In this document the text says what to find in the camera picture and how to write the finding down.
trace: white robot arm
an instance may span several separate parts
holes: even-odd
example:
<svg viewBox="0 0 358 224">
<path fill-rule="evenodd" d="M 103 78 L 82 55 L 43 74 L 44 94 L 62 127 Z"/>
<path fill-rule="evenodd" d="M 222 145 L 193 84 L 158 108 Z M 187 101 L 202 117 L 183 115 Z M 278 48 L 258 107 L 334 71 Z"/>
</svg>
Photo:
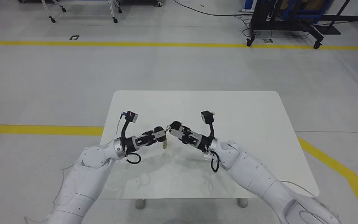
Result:
<svg viewBox="0 0 358 224">
<path fill-rule="evenodd" d="M 126 138 L 125 131 L 130 122 L 135 122 L 138 115 L 131 111 L 122 113 L 126 123 L 121 137 L 112 140 L 105 146 L 85 148 L 72 170 L 65 179 L 59 194 L 58 202 L 49 217 L 49 224 L 80 224 L 90 207 L 101 194 L 115 160 L 122 160 L 136 153 L 142 146 L 164 142 L 166 133 L 162 127 L 143 133 L 141 136 Z"/>
<path fill-rule="evenodd" d="M 220 166 L 241 187 L 264 200 L 277 214 L 282 224 L 328 223 L 339 224 L 339 219 L 315 198 L 306 197 L 288 188 L 267 169 L 258 158 L 250 155 L 235 142 L 222 142 L 214 137 L 214 113 L 204 111 L 202 119 L 210 125 L 210 135 L 195 133 L 180 122 L 167 127 L 169 132 L 184 144 L 203 151 L 211 159 L 211 168 L 217 172 Z"/>
</svg>

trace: white table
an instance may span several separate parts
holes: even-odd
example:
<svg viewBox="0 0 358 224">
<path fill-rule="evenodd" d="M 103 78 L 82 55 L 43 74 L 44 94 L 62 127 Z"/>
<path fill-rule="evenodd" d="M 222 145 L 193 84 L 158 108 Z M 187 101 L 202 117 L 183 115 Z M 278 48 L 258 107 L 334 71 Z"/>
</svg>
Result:
<svg viewBox="0 0 358 224">
<path fill-rule="evenodd" d="M 127 136 L 139 136 L 156 126 L 178 120 L 193 131 L 208 135 L 200 112 L 215 112 L 215 136 L 239 142 L 263 161 L 280 180 L 289 180 L 319 194 L 280 96 L 274 91 L 116 91 L 101 144 L 114 138 L 121 111 L 139 114 Z M 119 133 L 124 119 L 119 125 Z M 220 168 L 213 173 L 200 150 L 167 134 L 161 143 L 141 148 L 142 162 L 116 161 L 101 199 L 255 198 Z M 291 186 L 298 193 L 301 189 Z"/>
</svg>

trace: cart wheel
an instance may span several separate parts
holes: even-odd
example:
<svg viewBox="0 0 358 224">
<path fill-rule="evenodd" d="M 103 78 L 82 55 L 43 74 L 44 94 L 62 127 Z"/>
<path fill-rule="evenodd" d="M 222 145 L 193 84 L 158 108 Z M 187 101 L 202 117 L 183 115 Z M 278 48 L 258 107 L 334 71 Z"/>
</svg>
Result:
<svg viewBox="0 0 358 224">
<path fill-rule="evenodd" d="M 314 43 L 314 45 L 313 45 L 313 48 L 314 48 L 314 49 L 318 49 L 320 46 L 321 46 L 321 43 L 318 42 L 318 41 L 316 41 L 316 42 Z"/>
</svg>

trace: yellow floor line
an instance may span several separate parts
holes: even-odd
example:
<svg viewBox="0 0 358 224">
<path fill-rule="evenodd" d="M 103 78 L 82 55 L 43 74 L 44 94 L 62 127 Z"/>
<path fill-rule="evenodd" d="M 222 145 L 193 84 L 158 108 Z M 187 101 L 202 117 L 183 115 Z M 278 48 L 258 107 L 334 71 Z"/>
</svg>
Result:
<svg viewBox="0 0 358 224">
<path fill-rule="evenodd" d="M 357 175 L 348 169 L 345 165 L 337 162 L 329 155 L 325 154 L 318 148 L 312 146 L 307 141 L 303 140 L 302 138 L 298 137 L 298 141 L 301 144 L 301 148 L 311 154 L 313 157 L 317 158 L 322 163 L 326 164 L 330 168 L 334 169 L 336 172 L 344 176 L 349 185 L 351 186 L 354 194 L 356 195 L 356 198 L 358 199 L 358 177 Z"/>
<path fill-rule="evenodd" d="M 63 136 L 101 136 L 103 127 L 82 126 L 40 126 L 40 125 L 0 125 L 0 134 L 43 134 Z M 358 177 L 345 165 L 298 137 L 301 148 L 344 176 L 358 199 Z"/>
<path fill-rule="evenodd" d="M 103 127 L 0 125 L 0 134 L 54 134 L 61 136 L 101 136 Z"/>
<path fill-rule="evenodd" d="M 169 43 L 169 42 L 81 42 L 81 41 L 0 41 L 0 45 L 32 46 L 121 46 L 121 47 L 184 47 L 184 48 L 248 48 L 231 43 Z M 313 50 L 311 45 L 252 44 L 250 48 Z M 358 46 L 321 46 L 320 50 L 358 50 Z"/>
</svg>

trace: gray floor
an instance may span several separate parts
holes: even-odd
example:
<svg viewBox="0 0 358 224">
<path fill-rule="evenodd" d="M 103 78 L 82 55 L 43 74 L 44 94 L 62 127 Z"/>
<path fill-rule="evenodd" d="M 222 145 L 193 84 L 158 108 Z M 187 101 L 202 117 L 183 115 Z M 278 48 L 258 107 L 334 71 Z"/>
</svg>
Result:
<svg viewBox="0 0 358 224">
<path fill-rule="evenodd" d="M 237 13 L 240 1 L 181 0 L 212 13 Z M 115 25 L 106 4 L 0 2 L 0 41 L 162 41 L 245 43 L 234 17 L 211 17 L 178 6 L 123 6 Z M 357 24 L 337 25 L 325 45 L 358 45 Z M 261 32 L 257 43 L 270 33 Z M 275 44 L 313 44 L 274 32 Z M 285 49 L 116 48 L 0 45 L 0 124 L 103 126 L 116 90 L 275 90 L 297 135 L 358 173 L 358 52 Z M 51 211 L 60 168 L 99 137 L 0 136 L 1 223 L 40 220 Z M 319 198 L 345 223 L 358 220 L 358 201 L 346 179 L 305 154 Z M 240 209 L 234 200 L 98 200 L 84 223 L 278 223 L 258 199 Z"/>
</svg>

